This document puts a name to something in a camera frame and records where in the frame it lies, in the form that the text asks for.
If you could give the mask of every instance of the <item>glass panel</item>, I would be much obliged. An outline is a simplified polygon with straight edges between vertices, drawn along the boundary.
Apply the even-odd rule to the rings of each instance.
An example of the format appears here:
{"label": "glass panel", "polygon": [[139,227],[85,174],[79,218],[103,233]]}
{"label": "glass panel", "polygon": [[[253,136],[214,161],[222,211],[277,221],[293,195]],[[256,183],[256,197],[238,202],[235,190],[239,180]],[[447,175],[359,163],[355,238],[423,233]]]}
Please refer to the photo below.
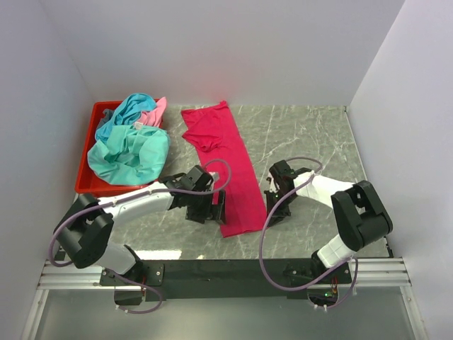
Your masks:
{"label": "glass panel", "polygon": [[52,290],[37,339],[414,339],[399,288],[357,291],[327,313],[306,300],[259,297],[169,300],[132,315],[115,310],[112,291]]}

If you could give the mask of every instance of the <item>laundry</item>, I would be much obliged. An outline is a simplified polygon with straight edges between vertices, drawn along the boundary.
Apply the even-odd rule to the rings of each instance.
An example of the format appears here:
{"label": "laundry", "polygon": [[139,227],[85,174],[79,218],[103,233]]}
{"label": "laundry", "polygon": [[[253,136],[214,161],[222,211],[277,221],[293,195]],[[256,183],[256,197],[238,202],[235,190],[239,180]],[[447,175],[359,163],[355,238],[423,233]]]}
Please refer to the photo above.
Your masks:
{"label": "laundry", "polygon": [[153,111],[156,102],[145,93],[128,96],[116,109],[112,118],[96,130],[95,139],[106,143],[115,125],[131,125],[142,115],[142,111]]}
{"label": "laundry", "polygon": [[104,116],[101,118],[101,120],[99,120],[99,124],[96,129],[100,128],[102,125],[106,124],[110,119],[112,119],[114,110],[106,108],[104,111],[102,111],[102,113]]}
{"label": "laundry", "polygon": [[109,184],[140,186],[159,177],[169,147],[167,132],[158,127],[113,125],[108,139],[88,151],[88,165]]}
{"label": "laundry", "polygon": [[148,126],[160,126],[166,107],[167,98],[162,97],[157,101],[156,108],[153,111],[142,111],[137,122]]}
{"label": "laundry", "polygon": [[[201,164],[224,159],[231,167],[231,181],[225,188],[226,224],[220,226],[224,237],[261,230],[266,208],[248,152],[226,101],[197,110],[181,111],[188,130],[183,138],[192,144]],[[228,177],[223,164],[213,163],[209,171],[218,172],[220,187]]]}

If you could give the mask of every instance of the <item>magenta cloth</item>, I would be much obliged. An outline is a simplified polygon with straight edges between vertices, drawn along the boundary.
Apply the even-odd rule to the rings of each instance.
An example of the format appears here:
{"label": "magenta cloth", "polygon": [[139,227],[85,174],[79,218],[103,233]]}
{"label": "magenta cloth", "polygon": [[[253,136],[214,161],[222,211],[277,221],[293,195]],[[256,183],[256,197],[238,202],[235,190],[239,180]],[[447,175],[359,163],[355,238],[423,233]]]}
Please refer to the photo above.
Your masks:
{"label": "magenta cloth", "polygon": [[[257,232],[263,228],[266,208],[256,181],[252,163],[226,101],[210,108],[181,111],[188,130],[183,138],[194,145],[201,164],[211,159],[224,159],[231,167],[231,182],[225,188],[226,224],[220,226],[223,237]],[[208,166],[220,174],[214,187],[220,187],[228,176],[221,163]]]}

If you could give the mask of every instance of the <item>marble surface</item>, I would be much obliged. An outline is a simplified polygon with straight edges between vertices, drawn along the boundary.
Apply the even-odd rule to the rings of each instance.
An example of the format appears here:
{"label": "marble surface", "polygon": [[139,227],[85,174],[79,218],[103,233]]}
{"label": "marble surface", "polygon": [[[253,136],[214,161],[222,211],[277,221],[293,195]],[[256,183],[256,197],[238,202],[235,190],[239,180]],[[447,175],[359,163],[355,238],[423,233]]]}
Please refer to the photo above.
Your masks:
{"label": "marble surface", "polygon": [[[172,145],[163,175],[188,171],[198,164],[195,148],[181,137],[186,131],[180,116],[184,108],[193,106],[169,106],[164,114],[164,129]],[[293,156],[321,160],[322,174],[333,179],[352,182],[365,179],[344,107],[231,106],[231,111],[261,191],[268,189],[265,178],[269,167]],[[293,169],[314,166],[307,161],[293,161],[291,165]],[[291,217],[266,232],[267,258],[310,257],[337,234],[330,208],[298,198],[290,209]],[[254,232],[224,239],[215,222],[201,225],[185,220],[183,208],[117,226],[111,239],[137,251],[168,254],[172,259],[254,259],[258,257],[259,236],[259,232]],[[385,240],[370,244],[359,256],[387,257]]]}

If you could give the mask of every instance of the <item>red plastic bin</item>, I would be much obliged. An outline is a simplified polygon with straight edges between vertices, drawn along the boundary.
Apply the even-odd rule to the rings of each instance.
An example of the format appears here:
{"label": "red plastic bin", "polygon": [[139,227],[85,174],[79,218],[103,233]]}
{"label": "red plastic bin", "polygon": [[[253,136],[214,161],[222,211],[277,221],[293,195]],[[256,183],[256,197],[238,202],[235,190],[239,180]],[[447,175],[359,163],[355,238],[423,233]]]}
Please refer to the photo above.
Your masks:
{"label": "red plastic bin", "polygon": [[86,133],[84,151],[80,159],[79,172],[77,174],[75,190],[77,193],[91,193],[95,197],[110,197],[128,193],[133,190],[141,189],[147,186],[112,186],[109,183],[98,178],[93,170],[88,165],[87,152],[93,147],[96,140],[94,133],[98,127],[101,118],[104,116],[103,111],[107,108],[115,110],[122,102],[121,101],[100,101],[94,104],[91,112],[90,125]]}

